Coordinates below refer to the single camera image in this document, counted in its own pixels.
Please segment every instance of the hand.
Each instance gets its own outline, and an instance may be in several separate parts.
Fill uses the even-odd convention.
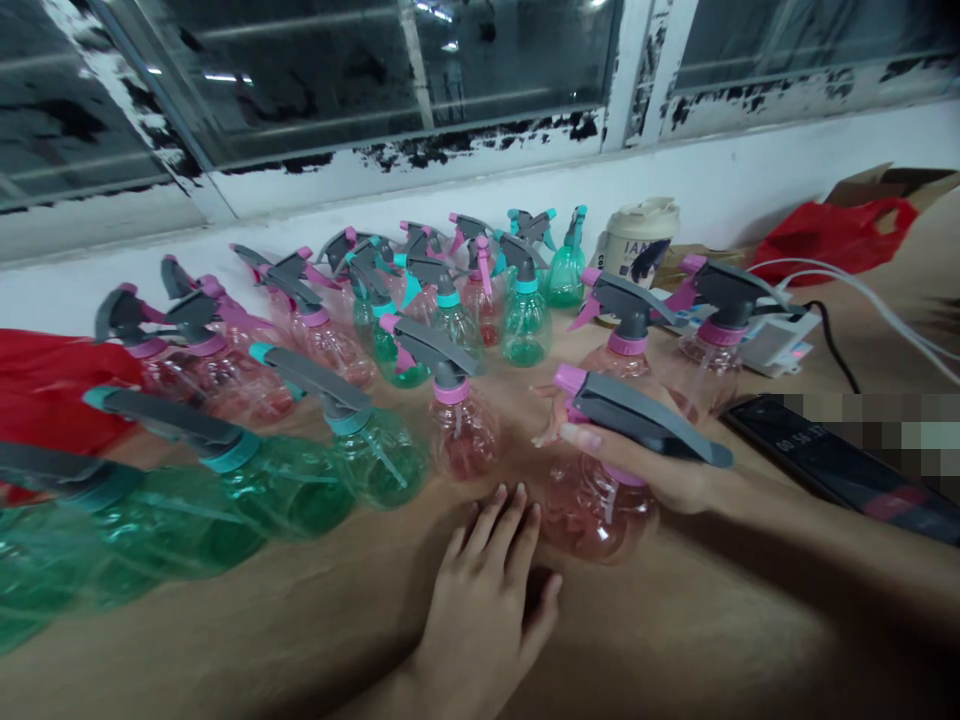
[[[653,380],[643,378],[626,382],[664,407],[680,414],[680,408],[677,407],[670,393]],[[717,492],[732,477],[732,473],[709,465],[659,455],[619,433],[590,423],[577,425],[569,423],[566,421],[567,412],[564,405],[566,395],[557,388],[553,388],[554,393],[550,393],[547,387],[533,390],[541,397],[554,396],[547,429],[543,435],[534,439],[534,445],[542,447],[544,444],[549,444],[552,441],[550,438],[555,433],[556,437],[567,441],[587,455],[642,477],[647,481],[657,500],[674,512],[692,515],[712,509]]]
[[[412,658],[423,712],[429,713],[424,717],[495,717],[557,624],[562,579],[556,573],[524,621],[540,506],[524,515],[523,484],[501,516],[506,500],[501,485],[482,512],[475,503],[471,522],[454,532],[440,566],[427,627]]]

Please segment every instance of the glass pane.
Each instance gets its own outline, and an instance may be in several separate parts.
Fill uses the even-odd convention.
[[[215,165],[599,104],[618,0],[119,0]]]
[[[955,52],[941,0],[711,0],[677,89]]]
[[[36,0],[0,7],[0,207],[169,181]]]

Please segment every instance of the power strip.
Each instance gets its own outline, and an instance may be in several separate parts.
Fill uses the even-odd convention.
[[[653,288],[651,292],[659,299],[670,297],[666,290]],[[790,293],[780,291],[784,300],[791,298]],[[760,300],[757,305],[773,305],[771,298]],[[710,317],[717,308],[712,305],[694,305],[690,310],[681,310],[677,317],[688,321],[683,327],[667,325],[666,329],[677,335],[690,335]],[[806,313],[796,322],[789,322],[786,315],[760,315],[751,318],[747,334],[740,341],[740,359],[754,372],[770,378],[778,378],[784,373],[796,375],[800,372],[800,361],[805,358],[813,345],[804,341],[817,325],[820,316]]]

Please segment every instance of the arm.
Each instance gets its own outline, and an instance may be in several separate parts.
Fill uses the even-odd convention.
[[[503,709],[559,618],[561,578],[550,576],[524,617],[540,506],[521,484],[509,507],[501,485],[457,529],[440,565],[420,646],[331,720],[486,720]]]
[[[676,408],[669,395],[656,386],[648,385],[643,390]],[[642,474],[657,499],[671,510],[684,514],[709,512],[783,540],[843,572],[867,596],[876,598],[892,619],[960,648],[957,548],[872,520],[796,488],[657,455],[594,425],[563,424],[558,434],[603,462]]]

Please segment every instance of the fingernail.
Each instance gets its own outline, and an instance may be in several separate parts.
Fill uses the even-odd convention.
[[[560,426],[560,437],[574,447],[587,452],[596,452],[600,449],[600,443],[602,442],[602,438],[593,430],[573,423],[564,423]]]

